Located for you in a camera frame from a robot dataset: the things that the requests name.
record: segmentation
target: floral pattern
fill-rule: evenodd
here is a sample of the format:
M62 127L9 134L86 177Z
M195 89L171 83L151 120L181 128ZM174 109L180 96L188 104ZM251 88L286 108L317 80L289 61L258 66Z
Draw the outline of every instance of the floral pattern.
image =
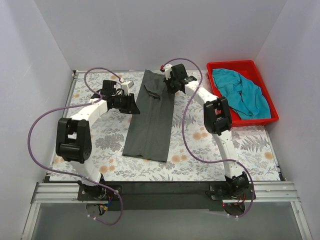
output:
M189 75L200 79L198 72L188 71ZM133 81L131 92L135 99L141 86L144 72L123 72L121 76ZM101 88L103 80L115 79L110 73L94 72L88 74L87 82L91 88ZM211 92L209 81L204 77L202 85ZM80 73L71 105L87 103L92 93L86 88L84 74ZM224 181L222 163L208 164L193 159L187 152L182 134L182 118L189 97L182 92L175 94L172 119L171 140L167 162L122 156L131 115L111 109L101 116L91 128L92 159L107 181ZM70 117L79 111L72 108ZM203 109L195 101L189 108L185 119L185 136L194 154L207 161L221 159L217 143L204 127ZM279 173L272 154L270 142L263 126L233 127L232 139L238 159L249 170L255 181L279 181ZM53 168L60 171L75 172L70 163L56 157ZM73 181L76 177L50 173L51 181Z

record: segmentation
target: red plastic tray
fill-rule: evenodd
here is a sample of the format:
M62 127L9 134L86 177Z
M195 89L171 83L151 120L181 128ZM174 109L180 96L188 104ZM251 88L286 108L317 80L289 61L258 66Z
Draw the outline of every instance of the red plastic tray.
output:
M262 77L255 65L251 60L243 61L222 61L222 62L209 62L206 65L208 69L208 78L213 90L213 94L221 97L220 91L216 88L214 83L214 78L212 76L213 69L229 69L240 73L245 78L251 80L255 85L259 86L262 91L262 95L265 97L266 101L270 107L271 118L262 118L262 119L250 119L242 120L239 115L230 108L231 117L232 117L232 126L233 127L243 127L243 126L252 126L252 125L266 125L271 122L275 122L279 119L277 111L274 104L269 96L267 88L262 80Z

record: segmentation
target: white wall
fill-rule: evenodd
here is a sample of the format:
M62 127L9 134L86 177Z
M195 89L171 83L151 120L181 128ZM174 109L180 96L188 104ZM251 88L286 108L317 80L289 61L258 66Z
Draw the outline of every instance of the white wall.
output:
M254 60L286 0L35 2L71 69L144 70L177 57L202 69Z
M63 106L72 72L33 0L0 1L0 239L20 239L37 181L45 171L27 151L27 134L43 112ZM55 126L48 116L33 135L49 164Z
M270 137L320 239L320 1L288 0L256 59L279 113Z

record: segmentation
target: teal towel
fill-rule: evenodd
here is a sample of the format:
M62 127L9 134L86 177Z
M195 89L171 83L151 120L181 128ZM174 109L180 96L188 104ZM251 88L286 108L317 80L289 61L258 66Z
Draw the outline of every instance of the teal towel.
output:
M269 119L270 108L261 88L240 73L224 68L212 71L214 84L241 119Z

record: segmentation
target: dark gray cloth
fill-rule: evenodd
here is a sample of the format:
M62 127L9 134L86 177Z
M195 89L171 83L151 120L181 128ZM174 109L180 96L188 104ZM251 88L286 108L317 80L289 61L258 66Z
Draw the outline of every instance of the dark gray cloth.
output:
M166 162L168 159L175 95L167 91L165 76L145 70L132 115L123 156Z

